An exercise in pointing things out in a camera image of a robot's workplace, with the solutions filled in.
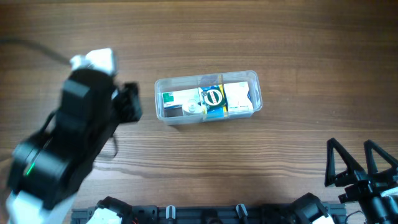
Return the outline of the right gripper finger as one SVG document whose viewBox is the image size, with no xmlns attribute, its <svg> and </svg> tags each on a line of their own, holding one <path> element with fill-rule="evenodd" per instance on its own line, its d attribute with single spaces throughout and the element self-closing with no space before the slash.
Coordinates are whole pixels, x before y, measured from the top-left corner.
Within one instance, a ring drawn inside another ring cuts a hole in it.
<svg viewBox="0 0 398 224">
<path fill-rule="evenodd" d="M 335 138 L 327 141 L 326 150 L 325 187 L 332 185 L 335 187 L 344 187 L 366 178 L 363 167 Z M 336 171 L 337 158 L 340 158 L 341 162 L 345 165 L 345 170 L 340 173 Z"/>
<path fill-rule="evenodd" d="M 374 180 L 397 180 L 397 159 L 386 152 L 372 140 L 364 142 L 364 152 L 368 168 L 368 175 Z M 388 169 L 379 170 L 375 155 L 389 165 Z"/>
</svg>

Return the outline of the white green medicine box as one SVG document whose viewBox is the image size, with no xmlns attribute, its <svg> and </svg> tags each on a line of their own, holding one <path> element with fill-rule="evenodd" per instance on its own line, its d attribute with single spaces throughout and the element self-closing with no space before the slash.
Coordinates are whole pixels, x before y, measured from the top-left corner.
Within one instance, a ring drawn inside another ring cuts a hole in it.
<svg viewBox="0 0 398 224">
<path fill-rule="evenodd" d="M 165 109 L 181 108 L 190 100 L 199 102 L 200 96 L 197 88 L 162 93 L 162 101 Z"/>
</svg>

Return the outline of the small white bottle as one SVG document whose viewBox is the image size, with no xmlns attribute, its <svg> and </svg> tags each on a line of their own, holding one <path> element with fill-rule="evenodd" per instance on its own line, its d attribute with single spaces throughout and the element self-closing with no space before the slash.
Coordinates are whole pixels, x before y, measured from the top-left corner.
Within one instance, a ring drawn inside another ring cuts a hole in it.
<svg viewBox="0 0 398 224">
<path fill-rule="evenodd" d="M 202 114 L 203 109 L 199 101 L 190 99 L 182 105 L 182 111 L 184 116 L 191 116 Z"/>
</svg>

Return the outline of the blue VapoDrops box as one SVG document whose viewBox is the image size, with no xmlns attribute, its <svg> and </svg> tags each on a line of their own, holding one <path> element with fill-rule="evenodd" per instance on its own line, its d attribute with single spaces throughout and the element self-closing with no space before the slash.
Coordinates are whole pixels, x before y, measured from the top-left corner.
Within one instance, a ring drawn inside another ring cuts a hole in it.
<svg viewBox="0 0 398 224">
<path fill-rule="evenodd" d="M 206 106 L 203 104 L 202 102 L 202 97 L 201 97 L 201 89 L 209 89 L 209 88 L 220 88 L 224 98 L 225 98 L 225 94 L 224 94 L 224 90 L 223 90 L 223 86 L 222 85 L 213 85 L 213 86 L 208 86 L 208 87 L 199 87 L 198 88 L 198 92 L 199 92 L 199 96 L 200 96 L 200 103 L 201 103 L 201 107 L 203 108 L 203 114 L 205 115 L 205 119 L 207 120 L 211 120 L 211 119 L 222 119 L 224 117 L 226 117 L 226 112 L 227 112 L 227 107 L 226 107 L 226 98 L 225 98 L 225 105 L 220 107 L 220 108 L 215 108 L 213 110 L 208 110 L 206 108 Z"/>
</svg>

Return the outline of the green Zam-Buk box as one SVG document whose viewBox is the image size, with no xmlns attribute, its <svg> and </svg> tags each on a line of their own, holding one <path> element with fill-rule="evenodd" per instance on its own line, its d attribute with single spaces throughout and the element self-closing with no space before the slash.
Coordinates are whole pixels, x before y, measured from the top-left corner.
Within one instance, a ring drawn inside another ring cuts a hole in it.
<svg viewBox="0 0 398 224">
<path fill-rule="evenodd" d="M 202 102 L 208 110 L 225 105 L 225 98 L 220 88 L 201 89 Z"/>
</svg>

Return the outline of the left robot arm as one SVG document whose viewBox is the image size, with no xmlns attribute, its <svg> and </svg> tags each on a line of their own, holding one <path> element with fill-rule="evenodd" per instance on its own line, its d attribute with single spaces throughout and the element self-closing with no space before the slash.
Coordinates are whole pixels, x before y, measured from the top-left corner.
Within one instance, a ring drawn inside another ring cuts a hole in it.
<svg viewBox="0 0 398 224">
<path fill-rule="evenodd" d="M 104 145 L 120 124 L 142 116 L 138 82 L 78 69 L 64 81 L 59 107 L 12 153 L 9 223 L 61 223 Z"/>
</svg>

